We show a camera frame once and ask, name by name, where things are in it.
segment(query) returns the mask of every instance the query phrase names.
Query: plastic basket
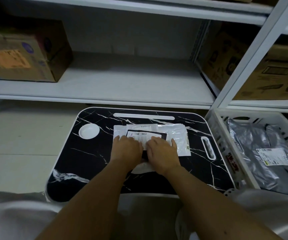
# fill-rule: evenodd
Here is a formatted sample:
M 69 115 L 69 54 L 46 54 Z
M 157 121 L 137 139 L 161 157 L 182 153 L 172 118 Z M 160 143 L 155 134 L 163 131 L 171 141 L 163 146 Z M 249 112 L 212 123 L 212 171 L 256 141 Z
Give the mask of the plastic basket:
M 288 145 L 288 120 L 278 112 L 263 112 L 242 109 L 214 109 L 211 110 L 206 120 L 210 126 L 211 132 L 219 146 L 224 161 L 232 175 L 237 188 L 243 186 L 259 189 L 259 185 L 253 174 L 249 170 L 241 153 L 236 147 L 234 140 L 224 124 L 227 118 L 239 122 L 251 122 L 255 124 L 276 124 L 279 125 L 281 133 Z

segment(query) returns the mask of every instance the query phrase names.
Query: right hand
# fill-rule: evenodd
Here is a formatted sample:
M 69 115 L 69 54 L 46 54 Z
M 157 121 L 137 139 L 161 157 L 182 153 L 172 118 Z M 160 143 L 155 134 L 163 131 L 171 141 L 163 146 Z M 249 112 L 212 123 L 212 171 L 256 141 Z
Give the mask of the right hand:
M 177 155 L 177 145 L 172 139 L 172 146 L 159 137 L 154 137 L 146 143 L 147 156 L 154 170 L 163 176 L 174 167 L 181 166 Z

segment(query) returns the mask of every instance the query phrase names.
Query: shelf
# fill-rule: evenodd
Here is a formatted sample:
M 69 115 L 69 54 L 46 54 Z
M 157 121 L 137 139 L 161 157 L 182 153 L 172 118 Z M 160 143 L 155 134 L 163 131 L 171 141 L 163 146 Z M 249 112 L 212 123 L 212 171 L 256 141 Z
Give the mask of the shelf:
M 0 99 L 192 109 L 214 102 L 189 61 L 82 52 L 58 83 L 0 80 Z
M 227 108 L 288 113 L 288 100 L 232 100 Z
M 263 25 L 272 7 L 218 0 L 29 0 Z

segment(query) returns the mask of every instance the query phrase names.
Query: left hand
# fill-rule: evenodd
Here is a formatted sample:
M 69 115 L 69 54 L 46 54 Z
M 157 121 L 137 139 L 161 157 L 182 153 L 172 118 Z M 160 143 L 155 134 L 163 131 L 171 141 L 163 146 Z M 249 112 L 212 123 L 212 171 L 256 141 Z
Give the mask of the left hand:
M 141 161 L 143 145 L 132 137 L 117 136 L 113 140 L 110 162 L 119 161 L 127 172 L 133 170 Z

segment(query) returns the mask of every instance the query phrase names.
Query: lap desk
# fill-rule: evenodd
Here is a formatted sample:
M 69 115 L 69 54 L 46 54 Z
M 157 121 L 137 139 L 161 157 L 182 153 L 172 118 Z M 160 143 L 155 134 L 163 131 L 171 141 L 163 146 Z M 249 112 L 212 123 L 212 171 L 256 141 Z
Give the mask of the lap desk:
M 94 138 L 84 139 L 80 128 L 98 125 Z M 194 113 L 91 107 L 81 111 L 66 139 L 46 185 L 46 194 L 56 202 L 69 201 L 84 185 L 101 172 L 110 160 L 114 125 L 184 124 L 188 132 L 191 156 L 180 163 L 192 175 L 214 189 L 234 188 L 231 175 L 218 150 L 205 119 Z M 213 155 L 202 138 L 208 138 Z M 128 173 L 121 194 L 177 197 L 169 182 L 156 172 Z

